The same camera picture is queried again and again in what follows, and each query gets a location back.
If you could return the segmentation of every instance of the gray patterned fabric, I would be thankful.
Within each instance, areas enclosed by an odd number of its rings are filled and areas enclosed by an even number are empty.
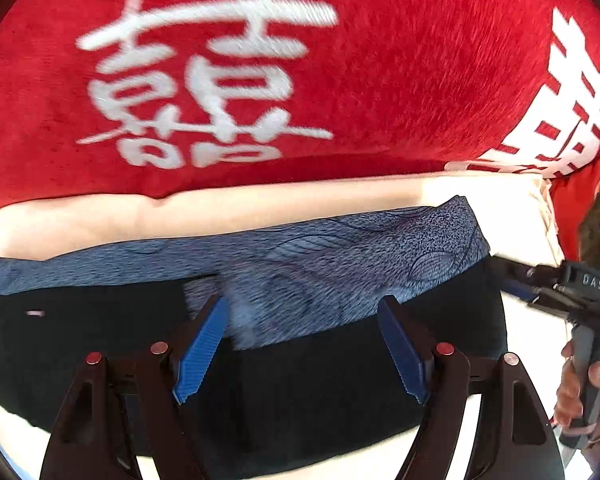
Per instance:
[[[44,262],[0,258],[0,294],[197,277],[184,288],[191,313],[220,292],[231,306],[227,335],[246,349],[372,316],[382,296],[410,300],[488,253],[473,211],[456,196],[439,207],[121,242]]]

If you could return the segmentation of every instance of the beige bed sheet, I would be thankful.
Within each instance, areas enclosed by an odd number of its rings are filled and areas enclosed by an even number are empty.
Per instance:
[[[144,196],[92,195],[37,200],[0,210],[0,256],[43,260],[82,248],[142,238],[220,234],[354,212],[439,205],[467,197],[491,253],[530,264],[558,264],[549,184],[538,175],[462,171],[388,178],[275,184],[183,192],[163,200]],[[550,414],[560,379],[564,323],[525,308],[504,295],[509,349],[520,355]],[[458,452],[448,478],[462,478],[477,417],[470,399]],[[300,470],[285,480],[395,477],[414,431]],[[48,434],[0,406],[0,443],[34,478]],[[141,460],[145,479],[156,478]]]

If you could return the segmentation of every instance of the person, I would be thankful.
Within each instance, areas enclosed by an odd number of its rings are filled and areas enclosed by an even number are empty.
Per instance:
[[[555,405],[554,420],[564,428],[568,428],[571,421],[582,416],[582,403],[580,391],[582,385],[573,367],[573,345],[569,341],[562,349],[562,356],[566,358],[562,367],[562,378],[557,390],[557,403]],[[600,388],[600,362],[589,367],[589,381]],[[592,469],[600,463],[600,416],[593,433],[589,436],[589,445],[582,451],[584,458]]]

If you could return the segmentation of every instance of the metal rivet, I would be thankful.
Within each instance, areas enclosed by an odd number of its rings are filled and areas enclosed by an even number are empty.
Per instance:
[[[504,362],[508,365],[515,366],[520,362],[520,358],[511,352],[507,352],[504,354]]]
[[[87,355],[87,364],[88,365],[96,365],[102,360],[102,354],[100,352],[91,352]]]
[[[155,355],[164,354],[169,349],[169,345],[164,341],[158,341],[151,345],[151,353]]]
[[[438,343],[436,345],[436,352],[440,355],[451,355],[456,349],[451,343]]]

